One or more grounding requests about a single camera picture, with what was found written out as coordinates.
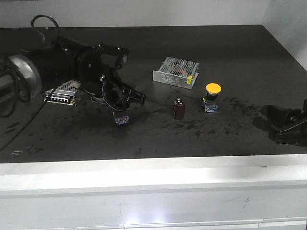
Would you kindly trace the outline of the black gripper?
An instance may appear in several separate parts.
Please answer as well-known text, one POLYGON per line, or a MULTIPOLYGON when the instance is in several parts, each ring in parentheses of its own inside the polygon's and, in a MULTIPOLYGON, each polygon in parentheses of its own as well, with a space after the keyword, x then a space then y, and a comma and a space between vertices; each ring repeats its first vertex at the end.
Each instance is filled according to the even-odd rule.
POLYGON ((77 81, 93 102, 119 112, 126 111, 131 103, 144 105, 146 95, 125 84, 117 70, 103 65, 94 49, 77 53, 77 81))

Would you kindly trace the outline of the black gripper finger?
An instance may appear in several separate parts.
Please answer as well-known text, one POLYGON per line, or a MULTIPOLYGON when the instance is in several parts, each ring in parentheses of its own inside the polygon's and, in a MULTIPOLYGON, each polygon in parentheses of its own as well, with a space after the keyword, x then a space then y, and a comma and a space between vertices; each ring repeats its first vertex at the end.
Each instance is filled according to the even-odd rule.
POLYGON ((267 106, 267 118, 277 127, 294 123, 302 114, 301 109, 287 109, 276 105, 267 106))
POLYGON ((307 146, 307 121, 298 121, 284 127, 271 126, 268 137, 275 144, 307 146))

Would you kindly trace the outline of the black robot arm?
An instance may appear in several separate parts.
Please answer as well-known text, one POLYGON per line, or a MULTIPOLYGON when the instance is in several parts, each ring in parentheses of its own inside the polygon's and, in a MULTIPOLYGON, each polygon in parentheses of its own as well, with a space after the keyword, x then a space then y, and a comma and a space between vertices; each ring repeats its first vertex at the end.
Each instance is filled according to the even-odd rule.
POLYGON ((58 37, 49 46, 5 58, 0 64, 0 115, 11 116, 18 102, 74 80, 98 103, 126 111, 131 103, 144 104, 146 95, 127 85, 117 70, 129 50, 98 44, 88 46, 58 37))

